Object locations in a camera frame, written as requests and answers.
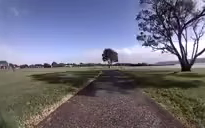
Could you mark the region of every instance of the distant building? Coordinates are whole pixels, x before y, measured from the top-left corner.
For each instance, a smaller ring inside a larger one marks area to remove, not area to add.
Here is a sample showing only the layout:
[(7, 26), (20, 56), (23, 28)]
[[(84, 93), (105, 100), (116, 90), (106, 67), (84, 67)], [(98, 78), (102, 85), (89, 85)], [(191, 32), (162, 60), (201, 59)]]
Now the distant building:
[(8, 69), (9, 68), (9, 63), (5, 60), (0, 61), (0, 69)]

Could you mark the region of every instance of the paved path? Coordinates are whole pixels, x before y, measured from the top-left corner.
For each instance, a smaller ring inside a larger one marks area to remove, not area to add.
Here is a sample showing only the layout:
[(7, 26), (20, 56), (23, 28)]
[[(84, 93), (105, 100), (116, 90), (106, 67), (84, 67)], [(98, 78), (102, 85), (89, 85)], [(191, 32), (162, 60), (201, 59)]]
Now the paved path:
[(182, 128), (119, 71), (103, 74), (42, 121), (44, 128)]

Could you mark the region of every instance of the path edge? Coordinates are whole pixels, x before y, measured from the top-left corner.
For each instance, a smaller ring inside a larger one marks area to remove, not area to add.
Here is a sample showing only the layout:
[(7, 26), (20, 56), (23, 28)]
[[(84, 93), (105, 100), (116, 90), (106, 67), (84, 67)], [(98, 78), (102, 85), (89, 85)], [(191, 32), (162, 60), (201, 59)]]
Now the path edge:
[(48, 116), (50, 116), (54, 111), (56, 111), (62, 104), (66, 103), (69, 99), (76, 96), (80, 91), (82, 91), (84, 88), (89, 86), (91, 83), (93, 83), (97, 78), (103, 73), (103, 71), (100, 71), (97, 75), (95, 75), (93, 78), (89, 79), (87, 82), (83, 83), (83, 86), (75, 92), (70, 92), (67, 95), (65, 95), (61, 100), (58, 102), (49, 105), (47, 108), (43, 109), (41, 114), (35, 115), (30, 117), (30, 119), (26, 120), (22, 125), (24, 125), (25, 128), (36, 128), (38, 124), (40, 124), (44, 119), (46, 119)]

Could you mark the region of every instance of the sky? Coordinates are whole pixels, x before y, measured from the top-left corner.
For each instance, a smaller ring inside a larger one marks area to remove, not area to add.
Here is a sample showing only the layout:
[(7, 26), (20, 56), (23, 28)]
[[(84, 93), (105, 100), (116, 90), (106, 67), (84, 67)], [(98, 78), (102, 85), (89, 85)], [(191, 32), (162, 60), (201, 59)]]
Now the sky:
[(136, 40), (138, 11), (138, 0), (0, 0), (0, 60), (100, 63), (104, 48), (119, 62), (176, 60)]

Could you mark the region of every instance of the lawn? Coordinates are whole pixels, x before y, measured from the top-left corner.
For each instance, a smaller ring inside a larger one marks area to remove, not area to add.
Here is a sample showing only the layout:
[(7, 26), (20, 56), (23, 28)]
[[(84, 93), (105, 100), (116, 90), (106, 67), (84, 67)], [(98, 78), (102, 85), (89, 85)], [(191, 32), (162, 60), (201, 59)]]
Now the lawn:
[(177, 69), (127, 70), (143, 92), (187, 127), (205, 128), (205, 69), (179, 73)]
[(0, 112), (5, 124), (12, 128), (22, 126), (98, 73), (99, 70), (88, 68), (0, 71)]

